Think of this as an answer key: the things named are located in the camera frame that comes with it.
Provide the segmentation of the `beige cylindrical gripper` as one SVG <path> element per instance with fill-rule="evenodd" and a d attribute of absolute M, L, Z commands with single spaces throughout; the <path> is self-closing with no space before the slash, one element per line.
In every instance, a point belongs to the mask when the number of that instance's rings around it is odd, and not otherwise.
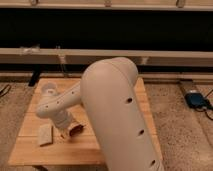
<path fill-rule="evenodd" d="M 60 131 L 60 132 L 66 132 L 69 130 L 69 126 L 71 125 L 73 121 L 73 116 L 70 112 L 67 110 L 62 110 L 58 113 L 56 113 L 52 117 L 52 122 L 54 123 L 55 127 Z M 72 137 L 77 133 L 77 128 L 72 128 L 69 130 L 69 135 Z M 66 135 L 64 133 L 60 133 L 61 137 L 63 139 L 66 139 Z"/>

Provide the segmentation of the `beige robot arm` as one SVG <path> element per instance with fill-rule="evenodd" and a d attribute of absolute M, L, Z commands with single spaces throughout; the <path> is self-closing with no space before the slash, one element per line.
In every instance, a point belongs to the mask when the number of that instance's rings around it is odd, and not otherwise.
<path fill-rule="evenodd" d="M 132 60 L 99 60 L 63 93 L 45 85 L 36 114 L 65 128 L 67 109 L 82 103 L 109 171 L 164 171 L 134 91 L 137 79 Z"/>

